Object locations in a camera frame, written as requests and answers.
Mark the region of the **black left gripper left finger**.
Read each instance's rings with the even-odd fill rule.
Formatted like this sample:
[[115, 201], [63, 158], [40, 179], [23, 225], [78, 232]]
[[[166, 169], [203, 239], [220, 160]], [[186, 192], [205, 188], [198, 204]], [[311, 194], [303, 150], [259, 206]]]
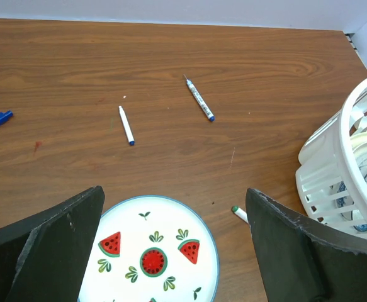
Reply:
[[104, 200], [91, 187], [0, 228], [0, 301], [77, 301]]

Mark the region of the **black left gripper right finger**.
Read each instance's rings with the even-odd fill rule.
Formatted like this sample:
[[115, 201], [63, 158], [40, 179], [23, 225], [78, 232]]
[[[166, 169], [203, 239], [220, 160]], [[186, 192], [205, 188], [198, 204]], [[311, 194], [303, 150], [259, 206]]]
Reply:
[[249, 188], [247, 221], [268, 301], [367, 301], [367, 239]]

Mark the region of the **white pen with printed text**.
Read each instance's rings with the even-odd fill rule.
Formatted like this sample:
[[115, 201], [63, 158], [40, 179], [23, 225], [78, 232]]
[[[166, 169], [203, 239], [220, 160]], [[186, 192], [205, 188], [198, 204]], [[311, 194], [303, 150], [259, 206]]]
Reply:
[[204, 114], [206, 115], [207, 119], [211, 122], [215, 121], [215, 115], [212, 113], [211, 109], [208, 107], [204, 99], [202, 98], [201, 94], [193, 84], [191, 80], [189, 80], [185, 75], [184, 78], [186, 80], [186, 85], [190, 92], [192, 93], [193, 97], [195, 98], [196, 102], [198, 103], [199, 107], [202, 109]]

